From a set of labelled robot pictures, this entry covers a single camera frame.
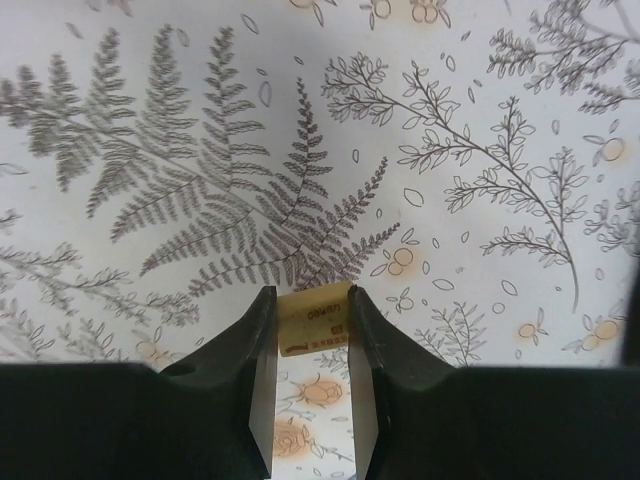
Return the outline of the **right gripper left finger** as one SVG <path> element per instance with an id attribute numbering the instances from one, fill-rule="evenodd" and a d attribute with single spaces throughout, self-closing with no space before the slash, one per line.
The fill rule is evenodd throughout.
<path id="1" fill-rule="evenodd" d="M 142 363 L 1 368 L 5 479 L 267 479 L 277 292 L 156 371 Z"/>

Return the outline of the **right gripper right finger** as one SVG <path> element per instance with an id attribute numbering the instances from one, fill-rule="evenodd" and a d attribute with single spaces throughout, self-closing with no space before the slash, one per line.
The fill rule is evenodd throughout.
<path id="1" fill-rule="evenodd" d="M 348 300 L 358 478 L 638 477 L 636 368 L 457 368 Z"/>

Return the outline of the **yellow eraser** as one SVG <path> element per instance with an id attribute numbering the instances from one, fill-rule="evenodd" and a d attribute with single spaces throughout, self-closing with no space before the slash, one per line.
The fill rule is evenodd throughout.
<path id="1" fill-rule="evenodd" d="M 278 346 L 282 357 L 320 352 L 349 343 L 348 281 L 279 296 Z"/>

